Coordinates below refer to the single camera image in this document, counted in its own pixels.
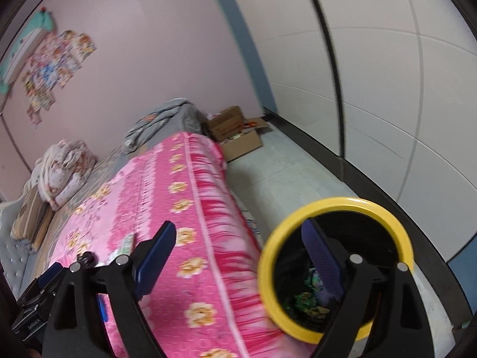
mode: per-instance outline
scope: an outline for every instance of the black baseboard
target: black baseboard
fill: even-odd
[[[454,328],[472,319],[472,312],[457,278],[428,237],[406,212],[378,185],[345,159],[335,155],[306,132],[265,109],[266,118],[301,148],[344,181],[359,197],[389,210],[411,239],[414,259],[434,288]]]

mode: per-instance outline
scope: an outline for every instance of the pink bedsheet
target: pink bedsheet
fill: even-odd
[[[128,233],[135,244],[165,220],[174,250],[143,314],[169,358],[308,358],[309,347],[267,317],[256,280],[259,249],[224,178],[225,162],[207,137],[182,132],[133,159],[77,208],[51,263],[79,252],[106,262]],[[127,354],[109,303],[106,323],[118,357]]]

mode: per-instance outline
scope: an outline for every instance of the sliding wardrobe door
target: sliding wardrobe door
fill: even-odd
[[[236,0],[261,57],[279,116],[340,154],[328,50],[311,0]]]

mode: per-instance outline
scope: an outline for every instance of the upholstered headboard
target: upholstered headboard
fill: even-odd
[[[10,237],[11,225],[15,222],[22,203],[23,198],[0,204],[0,262],[5,271],[5,278],[16,298],[20,296],[23,275],[30,256],[24,244]]]

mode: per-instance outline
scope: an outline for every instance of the blue panel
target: blue panel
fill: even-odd
[[[477,311],[477,237],[449,262],[467,296],[472,313]]]
[[[228,24],[237,41],[238,48],[242,53],[247,69],[249,70],[250,79],[252,80],[255,93],[262,106],[278,113],[277,105],[273,99],[273,94],[267,80],[267,76],[262,66],[260,57],[258,56],[255,43],[250,35],[249,29],[240,12],[235,0],[218,0],[222,10],[227,18]]]

